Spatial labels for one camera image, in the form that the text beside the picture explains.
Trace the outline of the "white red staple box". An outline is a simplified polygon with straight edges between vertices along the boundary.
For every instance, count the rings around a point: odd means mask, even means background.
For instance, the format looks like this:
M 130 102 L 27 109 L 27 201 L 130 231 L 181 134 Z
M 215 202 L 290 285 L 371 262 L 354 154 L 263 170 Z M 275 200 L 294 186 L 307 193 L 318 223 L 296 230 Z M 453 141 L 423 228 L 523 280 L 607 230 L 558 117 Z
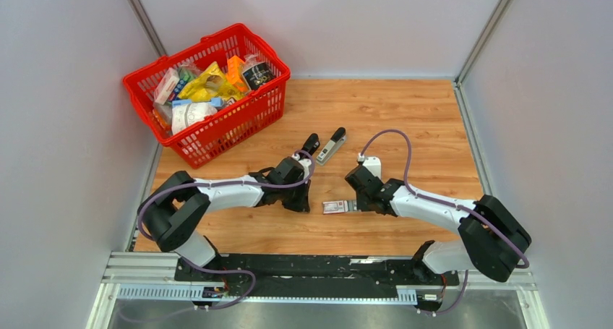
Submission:
M 346 200 L 323 202 L 322 207 L 324 214 L 346 213 L 348 202 Z

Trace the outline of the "black and grey stapler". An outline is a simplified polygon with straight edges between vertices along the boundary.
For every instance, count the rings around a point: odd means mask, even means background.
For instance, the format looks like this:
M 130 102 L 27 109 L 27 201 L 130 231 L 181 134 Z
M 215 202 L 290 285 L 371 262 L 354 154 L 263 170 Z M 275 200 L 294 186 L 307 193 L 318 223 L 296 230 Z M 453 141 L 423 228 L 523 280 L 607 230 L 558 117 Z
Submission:
M 344 144 L 347 140 L 346 129 L 344 127 L 339 127 L 331 136 L 330 140 L 324 146 L 324 148 L 320 151 L 316 158 L 316 162 L 323 166 L 325 165 L 333 155 L 338 151 L 338 149 Z

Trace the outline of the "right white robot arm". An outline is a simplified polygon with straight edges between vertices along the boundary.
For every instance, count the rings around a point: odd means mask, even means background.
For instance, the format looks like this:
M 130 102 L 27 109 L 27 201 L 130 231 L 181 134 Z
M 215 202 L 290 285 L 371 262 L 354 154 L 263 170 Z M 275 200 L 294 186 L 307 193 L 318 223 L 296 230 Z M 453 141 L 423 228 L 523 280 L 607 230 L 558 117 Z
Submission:
M 477 269 L 505 282 L 516 268 L 527 268 L 530 234 L 500 200 L 483 195 L 460 200 L 408 188 L 400 179 L 382 181 L 360 164 L 345 177 L 356 192 L 359 210 L 398 218 L 413 218 L 456 233 L 453 242 L 427 242 L 416 253 L 414 278 L 428 285 L 451 270 Z

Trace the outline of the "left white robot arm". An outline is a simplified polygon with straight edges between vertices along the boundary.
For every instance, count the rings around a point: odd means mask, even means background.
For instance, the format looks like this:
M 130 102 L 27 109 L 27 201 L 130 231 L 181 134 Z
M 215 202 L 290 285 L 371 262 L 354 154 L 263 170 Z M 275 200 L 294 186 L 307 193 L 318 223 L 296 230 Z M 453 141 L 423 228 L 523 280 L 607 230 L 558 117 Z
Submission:
M 197 232 L 207 213 L 229 208 L 258 208 L 280 202 L 297 213 L 309 211 L 308 192 L 314 172 L 312 157 L 299 151 L 277 166 L 235 179 L 206 180 L 177 171 L 138 208 L 137 228 L 162 252 L 175 252 L 193 265 L 202 281 L 221 271 L 218 251 Z

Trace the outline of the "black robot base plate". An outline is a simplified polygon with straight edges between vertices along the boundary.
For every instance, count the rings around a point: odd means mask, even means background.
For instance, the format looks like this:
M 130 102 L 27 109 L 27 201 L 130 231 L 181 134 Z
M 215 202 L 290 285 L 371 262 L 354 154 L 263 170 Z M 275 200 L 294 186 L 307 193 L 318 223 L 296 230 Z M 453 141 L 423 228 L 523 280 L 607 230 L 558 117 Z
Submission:
M 201 283 L 205 295 L 229 299 L 385 299 L 403 286 L 424 286 L 441 293 L 458 286 L 455 272 L 438 275 L 410 257 L 340 255 L 227 254 L 215 257 L 202 272 L 184 260 L 176 281 Z

